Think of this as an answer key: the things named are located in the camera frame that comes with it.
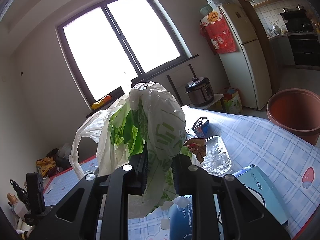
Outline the crumpled brown paper wrapper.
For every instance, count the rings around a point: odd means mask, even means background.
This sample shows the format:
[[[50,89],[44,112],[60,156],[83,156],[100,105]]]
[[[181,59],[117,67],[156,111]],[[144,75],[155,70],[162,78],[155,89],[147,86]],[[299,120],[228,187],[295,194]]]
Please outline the crumpled brown paper wrapper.
[[[184,146],[189,148],[190,152],[195,155],[199,163],[204,161],[206,156],[206,140],[204,138],[191,138],[188,139]]]

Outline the colourful bag by refrigerator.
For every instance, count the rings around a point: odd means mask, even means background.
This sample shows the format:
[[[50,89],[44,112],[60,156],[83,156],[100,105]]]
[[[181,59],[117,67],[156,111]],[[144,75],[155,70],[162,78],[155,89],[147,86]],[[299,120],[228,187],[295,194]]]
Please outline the colourful bag by refrigerator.
[[[237,88],[225,88],[223,94],[223,105],[229,114],[242,114],[242,103]]]

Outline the white boxes on refrigerator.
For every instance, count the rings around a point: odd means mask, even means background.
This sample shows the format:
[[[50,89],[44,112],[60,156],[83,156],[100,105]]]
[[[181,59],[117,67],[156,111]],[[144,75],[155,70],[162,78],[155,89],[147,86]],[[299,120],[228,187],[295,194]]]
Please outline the white boxes on refrigerator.
[[[224,4],[232,4],[233,0],[206,0],[207,5],[204,6],[201,10],[200,13],[203,16],[208,15],[212,11],[216,11],[220,13],[220,7],[223,6]]]

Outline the white green plastic bag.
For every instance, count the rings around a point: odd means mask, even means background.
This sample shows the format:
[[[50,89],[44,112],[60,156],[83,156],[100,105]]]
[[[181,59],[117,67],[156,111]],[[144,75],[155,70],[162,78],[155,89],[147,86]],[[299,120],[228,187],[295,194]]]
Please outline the white green plastic bag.
[[[129,218],[144,218],[177,197],[171,164],[179,153],[191,156],[185,113],[174,96],[155,82],[141,82],[108,109],[89,117],[77,130],[69,162],[79,179],[85,175],[79,164],[78,146],[83,137],[97,143],[99,176],[111,174],[148,150],[147,182],[141,196],[129,197]]]

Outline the yellow orange item on sill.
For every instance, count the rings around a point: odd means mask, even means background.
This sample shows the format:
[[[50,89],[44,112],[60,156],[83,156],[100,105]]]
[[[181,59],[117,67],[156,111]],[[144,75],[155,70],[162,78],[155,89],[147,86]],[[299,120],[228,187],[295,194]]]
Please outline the yellow orange item on sill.
[[[99,101],[96,101],[95,103],[93,103],[91,105],[91,109],[93,110],[99,109],[100,107],[102,107],[103,105],[111,101],[111,99],[112,99],[112,95],[108,94],[104,96],[102,99],[100,99]]]

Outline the black kitchen stove unit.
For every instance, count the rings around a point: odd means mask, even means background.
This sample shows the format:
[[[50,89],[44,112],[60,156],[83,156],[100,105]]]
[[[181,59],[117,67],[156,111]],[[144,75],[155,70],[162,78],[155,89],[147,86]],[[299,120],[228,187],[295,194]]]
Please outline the black kitchen stove unit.
[[[305,9],[282,12],[295,65],[319,68],[319,38]]]

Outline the blue snack cup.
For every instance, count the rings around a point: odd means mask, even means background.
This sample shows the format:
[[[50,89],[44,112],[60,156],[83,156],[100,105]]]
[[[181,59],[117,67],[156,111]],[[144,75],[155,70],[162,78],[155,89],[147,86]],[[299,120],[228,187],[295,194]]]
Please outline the blue snack cup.
[[[208,128],[209,120],[206,116],[202,116],[195,121],[192,130],[198,138],[206,138]]]

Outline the red cloth on refrigerator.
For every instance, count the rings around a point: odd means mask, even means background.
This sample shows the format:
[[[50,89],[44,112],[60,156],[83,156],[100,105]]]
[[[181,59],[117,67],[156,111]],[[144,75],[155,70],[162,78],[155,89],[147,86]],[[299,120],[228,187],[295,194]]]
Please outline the red cloth on refrigerator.
[[[215,10],[200,21],[200,34],[209,44],[210,49],[216,54],[236,52],[236,44],[223,15]]]

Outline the brown plastic trash bucket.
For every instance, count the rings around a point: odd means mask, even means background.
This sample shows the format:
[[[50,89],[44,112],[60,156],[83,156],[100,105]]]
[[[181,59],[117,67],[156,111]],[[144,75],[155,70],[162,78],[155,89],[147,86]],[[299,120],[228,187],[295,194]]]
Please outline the brown plastic trash bucket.
[[[315,146],[319,138],[319,95],[291,88],[274,94],[267,103],[269,120]]]

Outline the small white side table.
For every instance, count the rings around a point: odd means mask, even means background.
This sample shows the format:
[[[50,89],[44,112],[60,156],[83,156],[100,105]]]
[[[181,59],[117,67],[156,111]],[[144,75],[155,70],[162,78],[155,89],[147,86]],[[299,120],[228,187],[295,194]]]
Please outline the small white side table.
[[[195,106],[192,103],[190,103],[188,106],[191,108],[199,108],[199,109],[208,109],[210,106],[214,105],[217,102],[221,102],[223,104],[223,94],[214,94],[213,99],[206,102],[204,105],[201,106]]]

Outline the clear plastic tray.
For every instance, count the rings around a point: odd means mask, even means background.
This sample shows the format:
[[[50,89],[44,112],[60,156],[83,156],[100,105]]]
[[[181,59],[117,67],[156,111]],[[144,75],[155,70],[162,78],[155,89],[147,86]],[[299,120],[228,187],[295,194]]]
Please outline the clear plastic tray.
[[[206,139],[206,156],[200,166],[213,176],[223,177],[232,173],[233,164],[220,136]]]

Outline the dark framed window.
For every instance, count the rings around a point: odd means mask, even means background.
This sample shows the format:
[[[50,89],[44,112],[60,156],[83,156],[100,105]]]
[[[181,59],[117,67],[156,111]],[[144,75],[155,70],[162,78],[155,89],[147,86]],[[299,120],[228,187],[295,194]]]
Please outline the dark framed window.
[[[66,60],[89,105],[116,100],[193,59],[155,0],[105,0],[57,28]]]

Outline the blue carton box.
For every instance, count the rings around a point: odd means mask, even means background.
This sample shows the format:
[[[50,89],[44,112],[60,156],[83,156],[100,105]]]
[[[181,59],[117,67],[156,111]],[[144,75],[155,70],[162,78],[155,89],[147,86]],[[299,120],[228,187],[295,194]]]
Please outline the blue carton box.
[[[215,211],[204,216],[208,239],[290,239],[285,209],[260,168],[250,165],[233,177],[210,199]]]

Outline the blue plaid tablecloth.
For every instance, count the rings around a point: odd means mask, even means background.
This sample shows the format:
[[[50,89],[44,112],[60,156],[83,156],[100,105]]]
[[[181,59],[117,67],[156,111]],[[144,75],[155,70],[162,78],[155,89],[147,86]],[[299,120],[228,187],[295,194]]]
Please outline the blue plaid tablecloth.
[[[153,212],[164,212],[177,198],[169,165],[178,153],[190,153],[183,142],[201,117],[209,124],[200,167],[223,176],[255,165],[262,175],[255,176],[249,187],[263,194],[267,192],[263,181],[271,182],[270,189],[288,216],[288,232],[295,236],[319,207],[319,148],[265,119],[190,107],[131,107],[121,102],[93,114],[76,132],[69,155],[72,169],[52,181],[45,204],[57,204],[88,171],[88,165],[79,163],[78,146],[81,138],[89,137],[98,145],[92,162],[102,175],[127,164],[148,143],[147,190],[129,198],[129,218],[147,219]]]

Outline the silver pressure cooker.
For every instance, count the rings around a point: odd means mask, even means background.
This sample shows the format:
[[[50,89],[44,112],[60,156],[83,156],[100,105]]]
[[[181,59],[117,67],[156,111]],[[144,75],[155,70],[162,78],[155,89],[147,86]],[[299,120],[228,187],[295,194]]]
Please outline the silver pressure cooker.
[[[195,106],[204,105],[213,99],[214,92],[207,77],[193,77],[185,85],[185,93],[189,96],[191,103]]]

